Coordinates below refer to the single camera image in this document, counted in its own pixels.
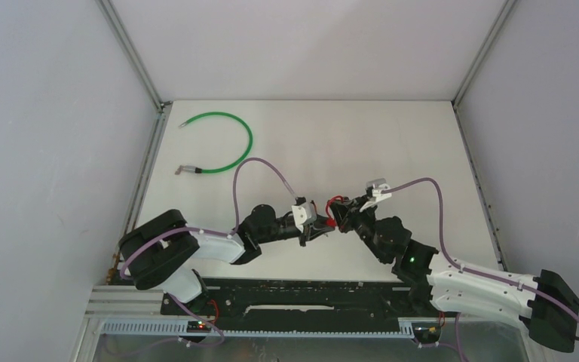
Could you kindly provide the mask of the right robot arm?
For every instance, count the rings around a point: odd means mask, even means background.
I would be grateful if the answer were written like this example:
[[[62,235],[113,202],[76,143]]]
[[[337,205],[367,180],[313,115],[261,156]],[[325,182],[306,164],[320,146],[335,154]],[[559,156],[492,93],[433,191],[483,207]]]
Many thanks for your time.
[[[574,351],[579,298],[560,274],[543,269],[538,276],[521,275],[447,259],[437,248],[414,240],[399,217],[377,219],[376,207],[365,204],[365,197],[335,197],[328,213],[340,232],[355,232],[380,263],[410,286],[413,312],[471,314],[523,327],[530,339],[554,351]]]

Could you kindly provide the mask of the red cable lock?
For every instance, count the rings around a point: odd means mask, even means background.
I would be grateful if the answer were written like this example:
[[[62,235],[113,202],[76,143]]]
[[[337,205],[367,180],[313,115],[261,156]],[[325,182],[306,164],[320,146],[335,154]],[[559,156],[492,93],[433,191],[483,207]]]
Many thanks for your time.
[[[338,227],[343,219],[343,214],[347,210],[346,202],[348,199],[341,195],[336,195],[326,203],[327,225]]]

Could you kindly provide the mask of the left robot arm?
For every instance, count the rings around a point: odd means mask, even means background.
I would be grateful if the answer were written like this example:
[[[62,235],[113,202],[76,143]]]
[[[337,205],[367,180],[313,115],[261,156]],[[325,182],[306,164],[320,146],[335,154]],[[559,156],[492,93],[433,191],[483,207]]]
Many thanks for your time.
[[[334,229],[334,222],[317,214],[312,203],[294,205],[282,216],[272,206],[260,204],[234,234],[190,226],[179,210],[172,209],[118,242],[124,259],[119,275],[138,290],[162,290],[188,313],[199,314],[208,304],[207,288],[197,271],[184,266],[189,259],[243,265],[261,256],[261,244],[295,238],[304,247]]]

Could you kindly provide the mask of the green cable lock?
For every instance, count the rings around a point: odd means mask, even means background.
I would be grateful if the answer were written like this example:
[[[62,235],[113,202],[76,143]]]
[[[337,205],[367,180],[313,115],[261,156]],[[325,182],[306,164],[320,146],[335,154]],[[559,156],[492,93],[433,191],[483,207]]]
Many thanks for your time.
[[[198,147],[174,170],[182,173],[225,173],[247,158],[253,149],[253,131],[241,117],[223,111],[202,112],[178,124],[182,139],[189,141],[185,151]]]

